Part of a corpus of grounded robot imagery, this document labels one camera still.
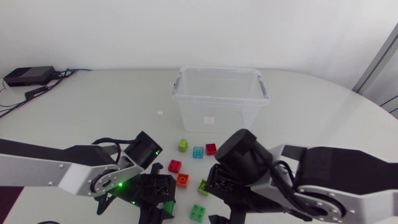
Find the green lego brick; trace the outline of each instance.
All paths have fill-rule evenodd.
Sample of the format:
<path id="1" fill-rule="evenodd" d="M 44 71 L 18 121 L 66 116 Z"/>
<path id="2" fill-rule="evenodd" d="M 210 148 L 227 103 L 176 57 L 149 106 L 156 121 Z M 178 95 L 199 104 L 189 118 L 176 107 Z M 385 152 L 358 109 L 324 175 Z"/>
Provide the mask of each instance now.
<path id="1" fill-rule="evenodd" d="M 186 152 L 188 148 L 188 141 L 185 139 L 181 139 L 180 144 L 178 145 L 178 150 L 180 152 Z"/>
<path id="2" fill-rule="evenodd" d="M 163 203 L 163 209 L 166 212 L 169 212 L 172 215 L 173 215 L 173 208 L 174 208 L 174 202 L 173 201 L 169 201 L 169 202 L 164 202 Z"/>
<path id="3" fill-rule="evenodd" d="M 195 220 L 195 221 L 198 221 L 201 223 L 201 221 L 203 220 L 203 217 L 205 216 L 205 212 L 206 212 L 206 209 L 204 207 L 194 204 L 189 217 L 192 220 Z"/>
<path id="4" fill-rule="evenodd" d="M 199 193 L 203 194 L 204 196 L 208 196 L 209 192 L 207 192 L 205 190 L 205 185 L 206 185 L 206 181 L 205 180 L 201 180 L 199 187 L 198 187 L 198 191 Z"/>

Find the black power supply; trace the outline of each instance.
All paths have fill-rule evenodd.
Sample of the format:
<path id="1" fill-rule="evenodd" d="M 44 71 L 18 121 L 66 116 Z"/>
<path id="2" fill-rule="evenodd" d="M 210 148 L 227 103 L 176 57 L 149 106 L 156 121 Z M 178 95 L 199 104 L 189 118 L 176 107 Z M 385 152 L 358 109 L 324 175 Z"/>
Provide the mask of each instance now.
<path id="1" fill-rule="evenodd" d="M 55 72 L 53 66 L 17 68 L 4 77 L 9 86 L 47 85 Z"/>

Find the lego brick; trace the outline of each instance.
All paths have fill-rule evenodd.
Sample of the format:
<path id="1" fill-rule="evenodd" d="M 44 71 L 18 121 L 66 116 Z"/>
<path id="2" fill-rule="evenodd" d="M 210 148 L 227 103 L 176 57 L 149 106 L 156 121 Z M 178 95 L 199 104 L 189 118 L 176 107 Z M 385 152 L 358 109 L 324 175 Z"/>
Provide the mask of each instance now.
<path id="1" fill-rule="evenodd" d="M 199 191 L 199 193 L 203 194 L 204 196 L 209 196 L 209 192 L 207 192 L 205 190 L 205 185 L 206 185 L 206 181 L 201 180 L 199 187 L 198 187 L 198 191 Z"/>
<path id="2" fill-rule="evenodd" d="M 206 144 L 206 154 L 208 156 L 215 155 L 217 152 L 216 144 Z"/>
<path id="3" fill-rule="evenodd" d="M 197 204 L 193 204 L 191 214 L 189 215 L 190 219 L 198 221 L 201 223 L 203 217 L 205 216 L 206 209 Z"/>
<path id="4" fill-rule="evenodd" d="M 180 172 L 182 162 L 171 160 L 169 164 L 169 171 L 178 174 Z"/>
<path id="5" fill-rule="evenodd" d="M 177 186 L 187 188 L 189 181 L 189 175 L 187 174 L 178 174 L 177 176 Z"/>
<path id="6" fill-rule="evenodd" d="M 163 203 L 163 209 L 164 209 L 166 212 L 169 212 L 170 214 L 173 215 L 174 202 L 173 202 L 173 201 L 164 202 L 164 203 Z"/>
<path id="7" fill-rule="evenodd" d="M 203 158 L 203 147 L 193 147 L 193 157 L 196 159 Z"/>
<path id="8" fill-rule="evenodd" d="M 180 152 L 186 152 L 188 148 L 188 141 L 185 139 L 181 139 L 180 144 L 178 145 L 178 150 Z"/>

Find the white table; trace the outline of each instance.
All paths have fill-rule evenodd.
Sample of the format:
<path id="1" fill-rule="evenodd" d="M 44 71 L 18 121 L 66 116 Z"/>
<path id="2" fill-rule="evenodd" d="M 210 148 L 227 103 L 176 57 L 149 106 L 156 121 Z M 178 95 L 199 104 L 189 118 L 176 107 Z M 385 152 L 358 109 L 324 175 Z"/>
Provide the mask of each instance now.
<path id="1" fill-rule="evenodd" d="M 261 72 L 271 103 L 260 111 L 250 130 L 264 147 L 282 143 L 345 147 L 398 161 L 398 121 L 374 103 L 318 78 L 275 70 Z M 165 167 L 162 174 L 169 174 L 167 166 L 176 159 L 183 162 L 181 172 L 190 175 L 188 188 L 176 190 L 175 218 L 164 223 L 196 223 L 189 219 L 194 203 L 206 208 L 206 216 L 229 217 L 229 208 L 220 199 L 204 197 L 196 190 L 216 162 L 214 157 L 194 159 L 192 148 L 186 153 L 177 149 L 181 138 L 188 139 L 190 146 L 211 142 L 220 146 L 229 134 L 184 130 L 178 104 L 171 97 L 177 74 L 177 70 L 80 71 L 50 93 L 0 119 L 0 138 L 62 149 L 102 137 L 132 139 L 143 130 L 164 149 L 156 160 Z M 21 101 L 30 89 L 10 88 L 0 93 L 0 104 Z M 56 187 L 26 187 L 5 223 L 138 221 L 139 209 L 120 199 L 101 216 L 96 215 L 96 206 L 92 198 Z M 393 217 L 381 223 L 397 222 Z M 203 223 L 210 222 L 205 218 Z M 302 221 L 275 213 L 249 214 L 246 223 Z"/>

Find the clear plastic storage box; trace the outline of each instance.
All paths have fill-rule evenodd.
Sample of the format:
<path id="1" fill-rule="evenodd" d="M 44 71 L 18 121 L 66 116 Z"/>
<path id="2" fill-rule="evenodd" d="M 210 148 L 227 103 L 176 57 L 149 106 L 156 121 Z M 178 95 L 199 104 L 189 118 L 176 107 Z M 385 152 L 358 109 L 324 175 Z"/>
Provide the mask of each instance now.
<path id="1" fill-rule="evenodd" d="M 183 67 L 172 95 L 187 131 L 233 133 L 249 128 L 269 103 L 261 72 L 245 68 Z"/>

